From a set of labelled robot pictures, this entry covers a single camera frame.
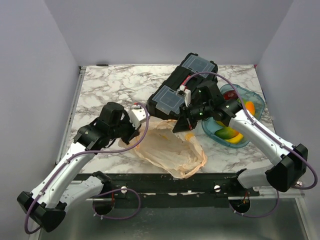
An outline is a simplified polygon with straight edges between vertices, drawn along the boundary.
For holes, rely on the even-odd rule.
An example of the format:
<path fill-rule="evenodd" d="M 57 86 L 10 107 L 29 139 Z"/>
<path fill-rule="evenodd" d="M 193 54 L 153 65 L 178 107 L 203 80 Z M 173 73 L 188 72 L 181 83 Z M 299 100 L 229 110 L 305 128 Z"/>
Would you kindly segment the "peach plastic bag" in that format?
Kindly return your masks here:
<path fill-rule="evenodd" d="M 175 178 L 187 179 L 207 163 L 208 157 L 191 131 L 172 132 L 176 122 L 151 117 L 146 136 L 129 152 Z"/>

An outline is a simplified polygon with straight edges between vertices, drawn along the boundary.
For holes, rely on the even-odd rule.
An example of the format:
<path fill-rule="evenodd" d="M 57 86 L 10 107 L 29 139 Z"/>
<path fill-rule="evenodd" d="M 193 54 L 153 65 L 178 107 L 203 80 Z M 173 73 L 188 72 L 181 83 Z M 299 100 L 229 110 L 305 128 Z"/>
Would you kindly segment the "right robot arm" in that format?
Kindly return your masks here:
<path fill-rule="evenodd" d="M 271 165 L 256 169 L 244 169 L 230 183 L 230 191 L 241 196 L 253 187 L 271 186 L 280 192 L 294 187 L 306 172 L 307 148 L 283 140 L 271 132 L 241 104 L 225 100 L 215 82 L 206 81 L 196 88 L 197 104 L 181 105 L 174 133 L 193 130 L 199 120 L 214 118 L 241 133 L 269 159 Z"/>

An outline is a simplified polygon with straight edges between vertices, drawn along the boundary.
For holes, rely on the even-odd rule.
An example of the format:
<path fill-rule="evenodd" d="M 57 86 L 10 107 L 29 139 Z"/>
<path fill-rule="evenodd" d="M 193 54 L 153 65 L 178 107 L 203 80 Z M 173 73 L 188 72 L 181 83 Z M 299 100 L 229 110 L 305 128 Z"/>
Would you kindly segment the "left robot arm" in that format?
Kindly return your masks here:
<path fill-rule="evenodd" d="M 29 219 L 32 219 L 40 229 L 51 232 L 80 202 L 95 196 L 107 197 L 111 180 L 101 172 L 94 173 L 77 186 L 70 184 L 96 154 L 119 153 L 118 150 L 104 150 L 110 141 L 121 139 L 128 145 L 139 135 L 142 122 L 148 120 L 148 111 L 140 102 L 135 103 L 130 111 L 116 102 L 104 105 L 96 119 L 77 131 L 73 143 L 49 175 L 32 191 L 19 194 L 17 201 L 26 213 L 24 231 L 28 235 L 36 232 L 28 229 Z"/>

